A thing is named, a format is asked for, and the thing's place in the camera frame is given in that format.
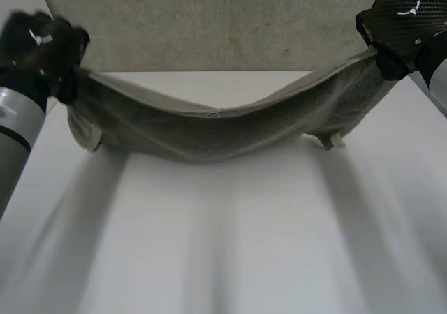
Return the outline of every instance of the white tabletop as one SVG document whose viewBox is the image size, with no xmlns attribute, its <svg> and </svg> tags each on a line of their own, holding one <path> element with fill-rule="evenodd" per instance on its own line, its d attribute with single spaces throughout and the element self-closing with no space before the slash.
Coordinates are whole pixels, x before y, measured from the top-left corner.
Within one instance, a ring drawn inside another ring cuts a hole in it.
<svg viewBox="0 0 447 314">
<path fill-rule="evenodd" d="M 223 107 L 300 74 L 117 75 Z M 344 140 L 89 155 L 56 105 L 0 225 L 0 313 L 447 313 L 446 119 L 405 79 Z"/>
</svg>

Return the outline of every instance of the gray wall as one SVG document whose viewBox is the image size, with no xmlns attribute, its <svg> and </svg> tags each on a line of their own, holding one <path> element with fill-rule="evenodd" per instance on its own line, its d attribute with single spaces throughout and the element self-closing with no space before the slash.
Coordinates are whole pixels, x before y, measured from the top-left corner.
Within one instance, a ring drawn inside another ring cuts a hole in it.
<svg viewBox="0 0 447 314">
<path fill-rule="evenodd" d="M 365 48 L 374 0 L 47 0 L 91 34 L 106 71 L 314 70 Z"/>
</svg>

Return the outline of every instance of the fabric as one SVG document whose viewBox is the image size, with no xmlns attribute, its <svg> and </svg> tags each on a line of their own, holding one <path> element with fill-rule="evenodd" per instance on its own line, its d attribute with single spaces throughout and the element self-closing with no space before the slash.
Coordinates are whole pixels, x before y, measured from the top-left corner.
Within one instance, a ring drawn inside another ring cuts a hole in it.
<svg viewBox="0 0 447 314">
<path fill-rule="evenodd" d="M 78 143 L 109 144 L 174 160 L 236 156 L 285 137 L 316 136 L 326 149 L 390 91 L 374 51 L 311 73 L 255 103 L 212 108 L 164 96 L 113 77 L 79 70 L 68 122 Z"/>
</svg>

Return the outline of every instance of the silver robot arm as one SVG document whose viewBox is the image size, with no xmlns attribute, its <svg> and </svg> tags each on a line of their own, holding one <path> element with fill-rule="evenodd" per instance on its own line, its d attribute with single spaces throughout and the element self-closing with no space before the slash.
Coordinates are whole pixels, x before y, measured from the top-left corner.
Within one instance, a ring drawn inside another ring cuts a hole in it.
<svg viewBox="0 0 447 314">
<path fill-rule="evenodd" d="M 47 98 L 70 104 L 89 36 L 44 13 L 13 13 L 0 36 L 0 220 L 45 121 Z"/>
<path fill-rule="evenodd" d="M 45 112 L 19 91 L 0 87 L 0 219 L 45 121 Z"/>
</svg>

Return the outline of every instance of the terry cloth towel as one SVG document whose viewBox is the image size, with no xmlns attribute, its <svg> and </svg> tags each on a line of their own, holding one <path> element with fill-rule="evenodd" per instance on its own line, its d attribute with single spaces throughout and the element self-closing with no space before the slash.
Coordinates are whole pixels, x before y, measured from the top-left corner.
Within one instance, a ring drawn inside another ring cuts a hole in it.
<svg viewBox="0 0 447 314">
<path fill-rule="evenodd" d="M 80 69 L 68 122 L 90 151 L 109 144 L 192 162 L 221 160 L 303 133 L 330 149 L 395 85 L 383 80 L 374 54 L 367 50 L 232 108 L 178 100 Z"/>
</svg>

